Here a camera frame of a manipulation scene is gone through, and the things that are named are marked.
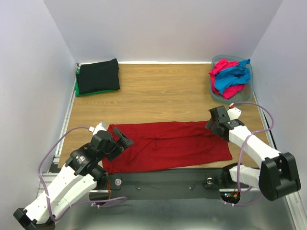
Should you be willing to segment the red t-shirt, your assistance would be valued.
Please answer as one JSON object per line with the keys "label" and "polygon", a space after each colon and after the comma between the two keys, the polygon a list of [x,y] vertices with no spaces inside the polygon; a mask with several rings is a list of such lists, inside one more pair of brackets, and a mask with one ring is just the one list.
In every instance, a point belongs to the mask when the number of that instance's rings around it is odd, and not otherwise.
{"label": "red t-shirt", "polygon": [[109,174],[136,173],[207,164],[232,159],[227,141],[206,129],[205,121],[110,124],[134,143],[110,161]]}

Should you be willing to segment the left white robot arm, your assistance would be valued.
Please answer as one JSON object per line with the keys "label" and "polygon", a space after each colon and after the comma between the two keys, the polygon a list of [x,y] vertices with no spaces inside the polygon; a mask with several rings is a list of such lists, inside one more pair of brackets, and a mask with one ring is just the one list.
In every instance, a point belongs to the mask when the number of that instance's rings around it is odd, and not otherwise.
{"label": "left white robot arm", "polygon": [[112,182],[99,162],[114,160],[134,142],[118,128],[108,132],[103,123],[87,130],[93,135],[91,141],[70,154],[49,185],[39,173],[43,192],[31,204],[14,212],[13,216],[25,230],[55,229],[56,222],[92,189],[106,187],[107,193],[111,193]]}

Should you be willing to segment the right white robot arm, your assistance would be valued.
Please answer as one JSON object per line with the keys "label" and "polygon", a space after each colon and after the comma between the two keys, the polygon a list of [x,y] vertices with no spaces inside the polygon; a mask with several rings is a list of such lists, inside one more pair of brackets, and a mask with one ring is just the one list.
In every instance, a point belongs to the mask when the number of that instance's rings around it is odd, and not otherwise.
{"label": "right white robot arm", "polygon": [[259,189],[262,195],[274,201],[301,189],[295,157],[270,147],[250,132],[239,120],[241,110],[230,104],[229,108],[218,106],[209,110],[211,118],[206,128],[216,136],[231,142],[247,153],[258,169],[241,163],[227,165],[222,169],[221,183],[225,187],[245,184]]}

